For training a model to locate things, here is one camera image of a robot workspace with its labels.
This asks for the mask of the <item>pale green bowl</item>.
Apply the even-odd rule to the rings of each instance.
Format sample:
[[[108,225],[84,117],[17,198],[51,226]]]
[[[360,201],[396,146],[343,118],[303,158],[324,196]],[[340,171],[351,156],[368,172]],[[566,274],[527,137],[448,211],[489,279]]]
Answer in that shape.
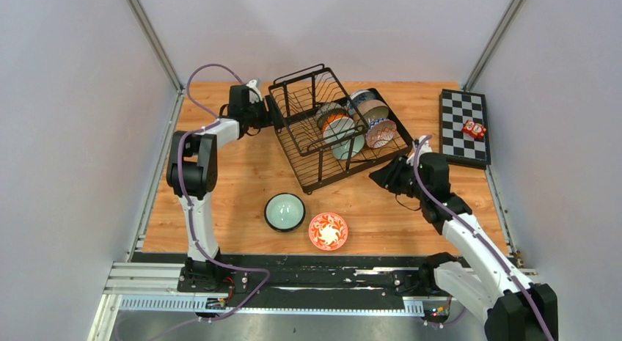
[[[358,135],[350,137],[332,147],[333,156],[340,161],[347,160],[351,156],[357,155],[365,146],[365,137]]]

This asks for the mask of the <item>white orange bowl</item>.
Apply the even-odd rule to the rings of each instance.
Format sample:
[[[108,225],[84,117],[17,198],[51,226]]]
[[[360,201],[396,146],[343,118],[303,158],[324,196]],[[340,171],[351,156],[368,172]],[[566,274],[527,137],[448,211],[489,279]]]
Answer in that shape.
[[[347,115],[331,116],[322,128],[322,142],[331,144],[347,136],[355,128],[355,122]]]

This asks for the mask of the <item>brown cream glazed bowl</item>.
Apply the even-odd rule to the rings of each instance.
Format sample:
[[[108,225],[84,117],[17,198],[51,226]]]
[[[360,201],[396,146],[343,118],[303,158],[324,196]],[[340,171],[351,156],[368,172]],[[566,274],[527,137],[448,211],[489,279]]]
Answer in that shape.
[[[381,100],[366,100],[353,107],[355,131],[367,130],[373,121],[387,118],[388,105]]]

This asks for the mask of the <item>blue floral bowl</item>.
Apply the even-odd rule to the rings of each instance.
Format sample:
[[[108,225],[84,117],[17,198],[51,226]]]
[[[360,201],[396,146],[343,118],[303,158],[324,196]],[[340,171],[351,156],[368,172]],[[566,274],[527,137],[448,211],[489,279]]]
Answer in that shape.
[[[349,100],[346,103],[348,113],[350,115],[355,114],[354,107],[358,106],[360,103],[363,103],[368,100],[375,100],[376,96],[369,89],[361,89],[349,96]]]

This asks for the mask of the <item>black cream patterned bowl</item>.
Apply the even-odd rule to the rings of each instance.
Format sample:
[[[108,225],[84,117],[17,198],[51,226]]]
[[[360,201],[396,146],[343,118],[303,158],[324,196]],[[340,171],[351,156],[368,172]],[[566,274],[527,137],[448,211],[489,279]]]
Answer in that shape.
[[[346,109],[343,105],[335,102],[323,104],[315,114],[315,123],[318,128],[322,128],[326,121],[334,115],[345,114]]]

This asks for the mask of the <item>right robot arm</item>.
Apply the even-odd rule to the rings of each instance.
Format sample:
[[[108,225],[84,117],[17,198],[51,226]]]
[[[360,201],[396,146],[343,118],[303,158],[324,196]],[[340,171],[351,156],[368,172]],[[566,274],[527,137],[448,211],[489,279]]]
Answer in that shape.
[[[468,204],[452,192],[445,157],[400,155],[370,173],[378,186],[418,199],[424,219],[456,247],[471,272],[442,252],[427,257],[419,285],[457,298],[482,324],[487,340],[558,340],[557,294],[520,271],[487,236]]]

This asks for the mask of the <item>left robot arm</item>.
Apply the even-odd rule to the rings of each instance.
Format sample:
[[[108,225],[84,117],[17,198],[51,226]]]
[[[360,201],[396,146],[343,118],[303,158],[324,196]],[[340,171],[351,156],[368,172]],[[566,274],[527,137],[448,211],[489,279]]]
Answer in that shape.
[[[252,79],[230,87],[229,103],[209,125],[192,131],[174,133],[169,151],[166,180],[180,200],[186,220],[188,251],[182,277],[197,283],[208,292],[224,284],[224,270],[258,272],[262,268],[242,268],[222,263],[213,228],[212,193],[218,179],[218,151],[238,141],[250,128],[260,130],[269,124],[268,112],[260,92],[260,82]]]

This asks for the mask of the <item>red patterned bowl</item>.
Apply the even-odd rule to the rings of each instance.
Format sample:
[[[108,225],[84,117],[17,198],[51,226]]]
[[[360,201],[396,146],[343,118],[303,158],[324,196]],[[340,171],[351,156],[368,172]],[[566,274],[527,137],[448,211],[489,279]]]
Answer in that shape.
[[[396,123],[388,118],[374,120],[365,134],[366,145],[371,149],[383,147],[393,140],[396,130]]]

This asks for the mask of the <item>black wire dish rack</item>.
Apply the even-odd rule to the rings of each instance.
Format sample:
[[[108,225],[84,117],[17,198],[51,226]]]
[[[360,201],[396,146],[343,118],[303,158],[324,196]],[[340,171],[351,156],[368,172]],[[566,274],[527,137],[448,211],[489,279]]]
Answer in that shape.
[[[274,79],[266,96],[274,130],[305,194],[411,150],[412,137],[389,111],[391,138],[369,146],[370,126],[330,67],[317,64]]]

